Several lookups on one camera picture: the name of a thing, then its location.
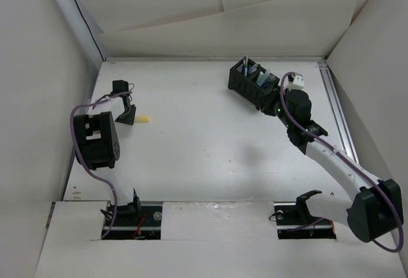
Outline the yellow highlighter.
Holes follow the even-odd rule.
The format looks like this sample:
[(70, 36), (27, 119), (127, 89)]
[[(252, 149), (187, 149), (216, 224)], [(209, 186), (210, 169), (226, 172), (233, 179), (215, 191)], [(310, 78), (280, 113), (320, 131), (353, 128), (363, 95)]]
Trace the yellow highlighter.
[(148, 123), (148, 122), (150, 122), (150, 117), (149, 116), (135, 117), (135, 122), (136, 123)]

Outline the green highlighter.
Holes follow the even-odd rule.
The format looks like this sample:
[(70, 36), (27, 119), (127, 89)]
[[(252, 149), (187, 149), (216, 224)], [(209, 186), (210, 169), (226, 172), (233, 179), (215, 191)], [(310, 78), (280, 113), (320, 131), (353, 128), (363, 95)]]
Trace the green highlighter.
[(260, 72), (259, 72), (259, 75), (258, 75), (258, 77), (257, 77), (257, 80), (256, 80), (256, 83), (257, 83), (258, 85), (261, 85), (261, 81), (262, 81), (262, 79), (263, 79), (263, 75), (264, 75), (264, 73), (263, 73), (262, 71), (260, 71)]

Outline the black two-compartment pen holder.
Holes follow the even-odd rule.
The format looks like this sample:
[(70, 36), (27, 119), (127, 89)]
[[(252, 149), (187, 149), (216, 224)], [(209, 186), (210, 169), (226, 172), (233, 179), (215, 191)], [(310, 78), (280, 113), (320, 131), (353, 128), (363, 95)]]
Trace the black two-compartment pen holder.
[[(256, 63), (249, 58), (248, 74), (245, 77), (242, 74), (242, 59), (229, 70), (228, 89), (234, 90), (239, 93), (239, 95), (244, 97), (259, 110), (259, 100), (261, 99), (261, 97), (270, 92), (274, 87), (279, 87), (280, 79), (275, 75), (275, 82), (268, 88), (263, 88), (261, 85), (258, 85), (256, 83), (256, 80), (259, 72), (262, 71), (263, 73), (265, 73), (267, 69), (262, 67), (260, 63)], [(257, 70), (253, 74), (249, 74), (250, 68), (255, 64), (258, 65)]]

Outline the light blue gel pen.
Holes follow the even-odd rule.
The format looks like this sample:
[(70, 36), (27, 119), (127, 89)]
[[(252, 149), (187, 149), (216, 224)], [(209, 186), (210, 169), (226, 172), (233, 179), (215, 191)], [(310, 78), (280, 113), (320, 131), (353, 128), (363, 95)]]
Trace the light blue gel pen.
[(253, 65), (249, 70), (249, 74), (253, 74), (257, 70), (257, 68), (258, 68), (257, 64)]

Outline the green clear pen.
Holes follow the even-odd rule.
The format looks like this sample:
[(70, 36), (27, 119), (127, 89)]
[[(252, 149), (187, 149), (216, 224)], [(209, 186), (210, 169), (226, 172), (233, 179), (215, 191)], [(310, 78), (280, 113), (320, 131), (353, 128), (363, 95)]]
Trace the green clear pen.
[(245, 56), (242, 59), (242, 74), (246, 77), (247, 76), (247, 61), (248, 61), (248, 57)]

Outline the blue cap glue bottle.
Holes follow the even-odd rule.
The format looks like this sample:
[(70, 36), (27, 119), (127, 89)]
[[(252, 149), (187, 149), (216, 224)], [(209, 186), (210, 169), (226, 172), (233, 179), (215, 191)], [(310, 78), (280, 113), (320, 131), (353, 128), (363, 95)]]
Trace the blue cap glue bottle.
[(276, 76), (273, 74), (269, 74), (269, 76), (264, 81), (262, 87), (268, 88), (270, 85), (272, 85), (275, 82), (275, 80), (276, 80)]

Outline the orange cap highlighter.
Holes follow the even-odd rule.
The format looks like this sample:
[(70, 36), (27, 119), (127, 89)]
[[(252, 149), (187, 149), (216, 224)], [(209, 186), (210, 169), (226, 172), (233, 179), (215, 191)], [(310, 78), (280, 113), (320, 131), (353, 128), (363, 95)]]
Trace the orange cap highlighter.
[(262, 77), (261, 86), (264, 87), (270, 81), (270, 69), (267, 69)]

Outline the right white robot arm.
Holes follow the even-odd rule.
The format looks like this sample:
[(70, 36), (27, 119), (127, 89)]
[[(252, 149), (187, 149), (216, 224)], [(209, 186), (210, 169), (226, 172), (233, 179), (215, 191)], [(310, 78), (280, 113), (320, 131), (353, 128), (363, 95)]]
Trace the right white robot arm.
[(302, 230), (323, 220), (349, 227), (362, 242), (397, 230), (398, 247), (404, 241), (404, 213), (400, 186), (392, 179), (382, 180), (365, 171), (344, 151), (328, 140), (328, 132), (311, 119), (309, 95), (299, 89), (274, 87), (261, 109), (276, 116), (286, 127), (289, 141), (321, 166), (346, 192), (348, 200), (335, 201), (322, 191), (311, 190), (297, 197), (295, 216)]

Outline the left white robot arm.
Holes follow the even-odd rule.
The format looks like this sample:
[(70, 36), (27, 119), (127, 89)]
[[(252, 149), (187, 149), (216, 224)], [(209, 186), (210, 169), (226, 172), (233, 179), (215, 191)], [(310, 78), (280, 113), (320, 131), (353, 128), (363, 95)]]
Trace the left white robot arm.
[(127, 81), (114, 80), (112, 91), (85, 105), (85, 113), (77, 114), (78, 108), (74, 108), (69, 124), (76, 160), (92, 178), (108, 186), (111, 204), (101, 212), (114, 226), (130, 226), (142, 218), (136, 190), (115, 169), (120, 159), (115, 125), (132, 126), (135, 121), (136, 106), (131, 102), (131, 91)]

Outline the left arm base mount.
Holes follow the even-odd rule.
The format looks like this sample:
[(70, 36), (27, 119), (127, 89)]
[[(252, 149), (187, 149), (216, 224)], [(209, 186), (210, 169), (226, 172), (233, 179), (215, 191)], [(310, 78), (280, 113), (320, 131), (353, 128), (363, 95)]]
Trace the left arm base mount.
[(103, 240), (160, 240), (163, 204), (159, 202), (142, 202), (136, 212), (125, 213), (119, 207), (113, 226), (109, 229), (113, 217), (113, 206), (101, 210), (104, 223), (101, 231)]

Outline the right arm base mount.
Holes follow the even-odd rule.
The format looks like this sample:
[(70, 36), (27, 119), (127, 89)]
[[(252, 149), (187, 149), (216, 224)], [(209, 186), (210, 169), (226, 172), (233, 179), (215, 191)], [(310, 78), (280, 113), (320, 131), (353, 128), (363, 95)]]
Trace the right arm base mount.
[(321, 191), (312, 190), (303, 193), (296, 201), (278, 201), (273, 203), (274, 213), (269, 217), (276, 223), (279, 240), (318, 240), (337, 238), (334, 224), (327, 219), (310, 214), (306, 201)]

